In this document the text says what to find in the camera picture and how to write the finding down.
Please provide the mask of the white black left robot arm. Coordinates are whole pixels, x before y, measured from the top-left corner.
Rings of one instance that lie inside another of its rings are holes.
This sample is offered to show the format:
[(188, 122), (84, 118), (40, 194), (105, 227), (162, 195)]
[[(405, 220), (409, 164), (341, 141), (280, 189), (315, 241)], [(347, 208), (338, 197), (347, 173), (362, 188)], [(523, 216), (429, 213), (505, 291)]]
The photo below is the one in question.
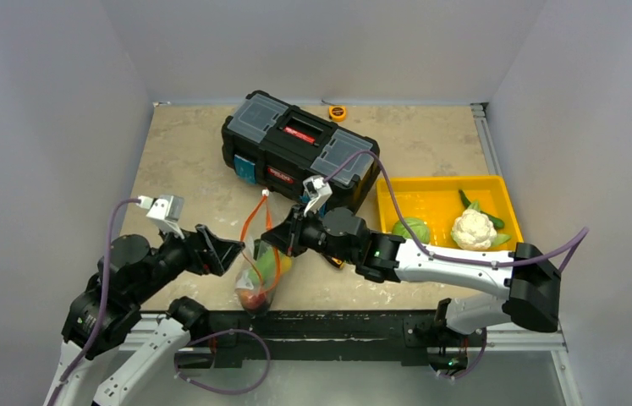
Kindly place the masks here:
[(245, 243), (221, 239), (201, 224), (193, 231), (159, 236), (157, 247), (139, 234), (107, 244), (96, 273), (69, 306), (47, 405), (123, 403), (134, 392), (129, 384), (144, 380), (166, 349), (178, 343), (197, 346), (208, 338), (208, 310), (193, 299), (176, 299), (168, 309), (166, 327), (153, 336), (154, 346), (137, 352), (140, 363), (128, 372), (107, 375), (147, 300), (182, 272), (222, 276), (245, 248)]

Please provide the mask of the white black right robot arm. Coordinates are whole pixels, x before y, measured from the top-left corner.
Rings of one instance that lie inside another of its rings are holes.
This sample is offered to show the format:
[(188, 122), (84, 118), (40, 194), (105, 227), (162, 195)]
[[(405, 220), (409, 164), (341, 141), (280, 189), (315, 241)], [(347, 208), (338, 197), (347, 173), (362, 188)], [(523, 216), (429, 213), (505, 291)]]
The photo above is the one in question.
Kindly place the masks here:
[(344, 261), (374, 283), (442, 283), (475, 290), (475, 296), (439, 304), (443, 314), (434, 318), (431, 331), (440, 343), (506, 322), (546, 333), (559, 326), (561, 275), (532, 244), (485, 252), (423, 245), (371, 230), (344, 207), (319, 216), (302, 205), (293, 206), (261, 240), (288, 256), (313, 250)]

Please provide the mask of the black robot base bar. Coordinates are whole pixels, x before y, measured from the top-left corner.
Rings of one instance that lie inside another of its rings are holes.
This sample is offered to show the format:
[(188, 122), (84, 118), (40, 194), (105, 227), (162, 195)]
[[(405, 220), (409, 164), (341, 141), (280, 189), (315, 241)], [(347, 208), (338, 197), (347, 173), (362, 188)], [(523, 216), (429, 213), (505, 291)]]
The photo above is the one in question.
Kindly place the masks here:
[(435, 310), (214, 310), (197, 333), (204, 343), (177, 352), (185, 370), (239, 368), (251, 360), (396, 362), (435, 371), (466, 370), (480, 357), (486, 331), (445, 327)]

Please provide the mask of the yellow corn cob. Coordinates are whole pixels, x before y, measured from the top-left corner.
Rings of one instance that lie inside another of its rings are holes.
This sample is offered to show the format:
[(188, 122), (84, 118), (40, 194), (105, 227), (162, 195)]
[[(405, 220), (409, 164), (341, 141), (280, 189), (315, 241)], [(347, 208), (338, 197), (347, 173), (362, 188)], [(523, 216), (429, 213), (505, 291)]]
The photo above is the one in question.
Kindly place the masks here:
[(291, 257), (288, 257), (286, 255), (279, 256), (278, 269), (280, 270), (281, 274), (288, 273), (292, 269), (292, 266), (293, 259)]

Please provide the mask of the clear orange zip top bag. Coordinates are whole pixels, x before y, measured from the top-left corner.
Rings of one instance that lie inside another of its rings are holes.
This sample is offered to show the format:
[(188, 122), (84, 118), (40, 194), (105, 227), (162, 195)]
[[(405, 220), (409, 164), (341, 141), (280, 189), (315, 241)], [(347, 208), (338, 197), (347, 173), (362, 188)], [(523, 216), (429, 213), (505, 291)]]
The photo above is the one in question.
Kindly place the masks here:
[(235, 279), (234, 292), (250, 315), (269, 311), (278, 285), (293, 265), (290, 257), (261, 239), (261, 234), (274, 226), (269, 197), (270, 191), (264, 189), (240, 232), (240, 240), (245, 244), (241, 253), (244, 264)]

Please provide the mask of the red pink peach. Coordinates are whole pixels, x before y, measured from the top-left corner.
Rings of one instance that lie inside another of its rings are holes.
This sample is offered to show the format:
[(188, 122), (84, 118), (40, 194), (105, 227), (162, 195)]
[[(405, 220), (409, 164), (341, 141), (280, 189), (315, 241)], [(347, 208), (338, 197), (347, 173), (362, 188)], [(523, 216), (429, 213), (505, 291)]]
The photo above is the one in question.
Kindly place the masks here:
[(256, 314), (268, 307), (267, 295), (253, 293), (251, 291), (239, 292), (239, 302), (244, 310)]

